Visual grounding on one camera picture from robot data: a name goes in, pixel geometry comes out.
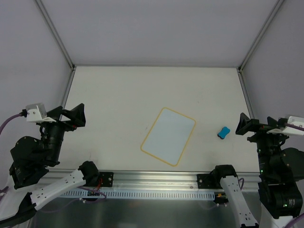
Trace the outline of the blue foam whiteboard eraser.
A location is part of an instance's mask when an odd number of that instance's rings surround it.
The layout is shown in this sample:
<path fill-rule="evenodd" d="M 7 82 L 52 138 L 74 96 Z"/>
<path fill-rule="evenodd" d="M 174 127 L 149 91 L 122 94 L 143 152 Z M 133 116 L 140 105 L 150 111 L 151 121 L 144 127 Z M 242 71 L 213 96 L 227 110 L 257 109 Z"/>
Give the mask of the blue foam whiteboard eraser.
<path fill-rule="evenodd" d="M 224 140 L 226 138 L 226 136 L 230 133 L 230 129 L 226 126 L 224 126 L 217 134 L 217 136 Z"/>

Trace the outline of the yellow-framed small whiteboard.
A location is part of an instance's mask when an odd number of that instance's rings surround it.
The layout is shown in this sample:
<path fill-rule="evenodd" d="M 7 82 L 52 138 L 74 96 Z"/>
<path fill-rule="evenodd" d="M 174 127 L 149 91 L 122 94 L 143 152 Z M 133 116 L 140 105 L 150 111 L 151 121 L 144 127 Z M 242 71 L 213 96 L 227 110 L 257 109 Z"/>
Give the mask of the yellow-framed small whiteboard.
<path fill-rule="evenodd" d="M 196 121 L 164 107 L 147 133 L 140 149 L 169 166 L 175 167 L 187 147 Z"/>

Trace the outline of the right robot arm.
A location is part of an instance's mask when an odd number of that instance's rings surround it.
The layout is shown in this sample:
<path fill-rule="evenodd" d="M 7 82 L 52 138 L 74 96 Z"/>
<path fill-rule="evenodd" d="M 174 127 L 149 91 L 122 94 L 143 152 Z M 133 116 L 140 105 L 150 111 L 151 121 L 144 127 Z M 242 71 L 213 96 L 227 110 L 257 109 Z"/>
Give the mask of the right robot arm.
<path fill-rule="evenodd" d="M 248 132 L 254 135 L 247 140 L 257 148 L 261 220 L 257 221 L 251 213 L 232 165 L 214 168 L 213 185 L 224 190 L 238 228 L 290 228 L 304 217 L 300 213 L 304 198 L 296 184 L 304 178 L 304 153 L 281 147 L 291 135 L 304 134 L 304 120 L 297 116 L 278 120 L 268 117 L 263 124 L 241 113 L 236 134 Z"/>

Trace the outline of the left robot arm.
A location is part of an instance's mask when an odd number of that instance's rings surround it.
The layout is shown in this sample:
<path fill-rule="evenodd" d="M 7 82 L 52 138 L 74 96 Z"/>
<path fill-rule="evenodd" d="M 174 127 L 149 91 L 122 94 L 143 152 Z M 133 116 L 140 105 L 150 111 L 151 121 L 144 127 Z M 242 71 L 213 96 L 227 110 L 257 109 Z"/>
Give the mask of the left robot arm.
<path fill-rule="evenodd" d="M 2 125 L 24 116 L 29 123 L 39 126 L 41 138 L 21 137 L 10 150 L 13 163 L 7 184 L 0 191 L 0 226 L 11 228 L 26 222 L 50 201 L 68 190 L 93 186 L 99 180 L 99 170 L 92 161 L 85 161 L 66 177 L 39 189 L 35 185 L 50 167 L 59 165 L 59 154 L 66 132 L 86 124 L 85 105 L 71 110 L 58 106 L 45 110 L 43 103 L 27 105 L 21 113 L 7 119 Z"/>

